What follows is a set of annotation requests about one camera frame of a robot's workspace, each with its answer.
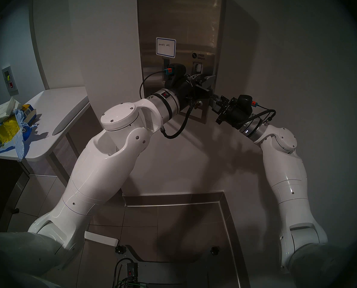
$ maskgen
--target black knob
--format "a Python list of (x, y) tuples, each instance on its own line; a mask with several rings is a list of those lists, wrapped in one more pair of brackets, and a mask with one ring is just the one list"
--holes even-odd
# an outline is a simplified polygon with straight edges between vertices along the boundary
[(213, 256), (216, 256), (218, 255), (218, 252), (219, 252), (219, 248), (218, 247), (212, 247), (212, 249), (210, 249), (210, 253), (213, 255)]
[(114, 250), (117, 254), (124, 254), (127, 248), (125, 246), (117, 246)]

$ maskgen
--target white countertop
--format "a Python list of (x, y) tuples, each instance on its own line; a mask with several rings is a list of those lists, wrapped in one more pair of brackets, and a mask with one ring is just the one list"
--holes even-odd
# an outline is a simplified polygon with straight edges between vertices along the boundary
[[(35, 124), (29, 138), (24, 142), (27, 161), (39, 161), (49, 155), (62, 137), (90, 106), (85, 87), (48, 89), (37, 94), (26, 104), (36, 109)], [(66, 121), (66, 127), (52, 135), (56, 127)], [(0, 153), (1, 159), (18, 160), (15, 149)]]

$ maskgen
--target white pad package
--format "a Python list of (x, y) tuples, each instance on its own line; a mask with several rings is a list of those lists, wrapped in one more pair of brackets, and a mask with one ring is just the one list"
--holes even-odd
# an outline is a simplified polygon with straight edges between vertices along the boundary
[(13, 113), (14, 109), (21, 109), (21, 104), (16, 101), (13, 97), (10, 98), (8, 102), (0, 105), (0, 123), (5, 121)]

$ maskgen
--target blue plastic wrap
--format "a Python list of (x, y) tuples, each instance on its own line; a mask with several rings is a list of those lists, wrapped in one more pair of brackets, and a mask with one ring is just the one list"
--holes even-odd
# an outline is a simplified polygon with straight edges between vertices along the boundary
[(11, 149), (16, 149), (16, 153), (18, 156), (19, 161), (24, 158), (25, 150), (24, 150), (24, 141), (28, 139), (29, 135), (32, 132), (34, 127), (37, 127), (37, 124), (33, 124), (29, 126), (27, 123), (24, 122), (25, 115), (22, 110), (16, 109), (15, 110), (15, 117), (19, 126), (19, 131), (13, 137), (13, 139), (7, 143), (5, 143), (0, 148), (0, 153), (10, 151)]
[(29, 126), (27, 123), (25, 123), (25, 115), (22, 110), (16, 109), (15, 116), (20, 130), (13, 137), (13, 141), (15, 143), (18, 159), (19, 161), (21, 161), (24, 157), (24, 141), (28, 139), (29, 135), (32, 132), (32, 129), (34, 127), (37, 127), (37, 125), (34, 124), (32, 126)]

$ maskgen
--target green cable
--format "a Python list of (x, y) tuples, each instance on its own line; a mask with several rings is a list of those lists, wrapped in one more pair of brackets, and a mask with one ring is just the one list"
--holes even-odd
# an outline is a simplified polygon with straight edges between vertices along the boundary
[(140, 287), (143, 287), (143, 288), (146, 288), (146, 286), (143, 286), (143, 285), (140, 285), (140, 284), (137, 284), (137, 283), (126, 283), (127, 285), (136, 285), (136, 286), (140, 286)]

